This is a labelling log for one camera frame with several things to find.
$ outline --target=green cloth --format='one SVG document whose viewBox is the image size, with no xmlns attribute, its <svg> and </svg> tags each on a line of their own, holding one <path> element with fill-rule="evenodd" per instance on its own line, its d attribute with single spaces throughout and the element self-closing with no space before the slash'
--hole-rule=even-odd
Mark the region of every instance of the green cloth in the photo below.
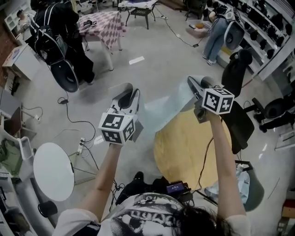
<svg viewBox="0 0 295 236">
<path fill-rule="evenodd" d="M 12 175 L 18 175 L 22 166 L 22 155 L 20 149 L 14 142 L 4 139 L 0 145 L 0 163 Z"/>
</svg>

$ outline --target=concrete floor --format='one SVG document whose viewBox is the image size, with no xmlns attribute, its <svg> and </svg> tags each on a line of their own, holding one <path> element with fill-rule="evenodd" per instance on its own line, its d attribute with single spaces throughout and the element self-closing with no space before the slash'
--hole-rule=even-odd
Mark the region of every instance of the concrete floor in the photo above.
<svg viewBox="0 0 295 236">
<path fill-rule="evenodd" d="M 180 37 L 191 45 L 197 42 L 185 31 L 187 23 L 184 21 L 184 12 L 176 12 L 162 5 L 157 7 L 168 17 L 168 24 L 176 34 L 180 34 Z M 157 17 L 160 16 L 156 9 L 154 12 Z M 127 12 L 123 12 L 122 16 L 126 19 Z M 78 92 L 69 94 L 70 119 L 87 120 L 97 127 L 101 114 L 111 103 L 108 88 L 120 83 L 130 82 L 140 89 L 145 102 L 151 102 L 171 94 L 181 79 L 189 74 L 206 75 L 221 80 L 223 68 L 219 65 L 209 66 L 201 56 L 206 40 L 198 48 L 191 48 L 174 36 L 163 19 L 157 18 L 154 22 L 152 16 L 149 16 L 149 20 L 147 30 L 143 17 L 130 17 L 127 33 L 121 40 L 123 50 L 118 51 L 115 48 L 112 55 L 114 71 L 108 70 L 100 43 L 89 43 L 90 51 L 87 55 L 94 61 L 97 77 L 94 85 L 84 84 Z M 129 65 L 130 60 L 140 56 L 145 60 Z M 244 83 L 249 81 L 250 77 L 247 71 Z M 28 108 L 43 107 L 44 114 L 40 124 L 32 120 L 27 122 L 28 126 L 37 131 L 31 142 L 33 147 L 38 148 L 43 143 L 55 142 L 70 155 L 76 152 L 80 137 L 92 137 L 93 128 L 89 124 L 71 124 L 67 119 L 65 106 L 57 103 L 57 99 L 65 97 L 66 93 L 55 82 L 45 64 L 42 64 L 34 81 L 24 81 L 21 84 L 16 96 Z M 237 101 L 243 106 L 246 100 L 251 101 L 253 97 L 266 104 L 277 96 L 270 91 L 267 83 L 252 81 L 243 88 Z M 265 196 L 260 206 L 249 212 L 248 216 L 253 224 L 253 235 L 275 235 L 291 171 L 294 169 L 293 149 L 274 152 L 278 132 L 283 129 L 270 130 L 263 134 L 255 121 L 253 122 L 255 131 L 248 141 L 248 148 L 242 151 L 242 159 L 251 161 L 255 167 L 257 177 L 265 189 Z M 61 132 L 64 129 L 77 130 Z M 102 163 L 107 148 L 108 144 L 104 142 L 91 148 L 98 165 Z M 85 160 L 91 167 L 79 159 L 79 168 L 95 171 L 91 156 L 88 155 Z M 137 171 L 145 173 L 147 183 L 161 176 L 153 158 L 153 137 L 141 135 L 136 143 L 130 142 L 123 148 L 116 181 L 127 184 Z M 75 175 L 76 179 L 89 177 L 78 172 Z M 69 199 L 57 203 L 59 214 L 67 208 L 75 207 L 92 184 L 93 181 L 90 181 L 76 186 Z"/>
</svg>

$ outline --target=backpack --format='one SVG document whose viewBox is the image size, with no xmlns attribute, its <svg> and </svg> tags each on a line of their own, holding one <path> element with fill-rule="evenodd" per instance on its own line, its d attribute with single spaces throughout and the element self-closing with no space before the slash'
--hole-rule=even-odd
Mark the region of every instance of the backpack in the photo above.
<svg viewBox="0 0 295 236">
<path fill-rule="evenodd" d="M 68 49 L 68 45 L 64 42 L 62 37 L 60 35 L 55 35 L 49 26 L 52 10 L 56 4 L 46 9 L 43 26 L 39 26 L 34 19 L 30 25 L 35 32 L 35 51 L 47 65 L 52 65 L 58 61 L 64 60 Z"/>
</svg>

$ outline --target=pink checkered tablecloth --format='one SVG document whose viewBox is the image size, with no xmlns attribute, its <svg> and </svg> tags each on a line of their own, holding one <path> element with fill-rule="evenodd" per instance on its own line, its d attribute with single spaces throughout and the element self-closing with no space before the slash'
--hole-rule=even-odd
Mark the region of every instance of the pink checkered tablecloth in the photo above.
<svg viewBox="0 0 295 236">
<path fill-rule="evenodd" d="M 96 19 L 97 25 L 84 28 L 83 23 L 89 19 Z M 122 16 L 119 12 L 98 12 L 84 15 L 80 17 L 79 23 L 80 35 L 97 36 L 109 50 L 112 50 L 114 43 L 117 42 L 118 36 L 122 37 L 123 33 L 126 32 L 124 23 L 122 22 Z"/>
</svg>

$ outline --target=electronic screen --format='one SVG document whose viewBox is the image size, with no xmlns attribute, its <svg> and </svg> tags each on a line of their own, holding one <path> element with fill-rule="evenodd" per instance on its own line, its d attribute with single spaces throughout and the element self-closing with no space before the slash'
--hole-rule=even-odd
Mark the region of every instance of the electronic screen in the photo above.
<svg viewBox="0 0 295 236">
<path fill-rule="evenodd" d="M 169 194 L 182 191 L 185 189 L 183 183 L 176 183 L 174 185 L 167 186 L 166 188 L 167 188 L 167 193 Z"/>
</svg>

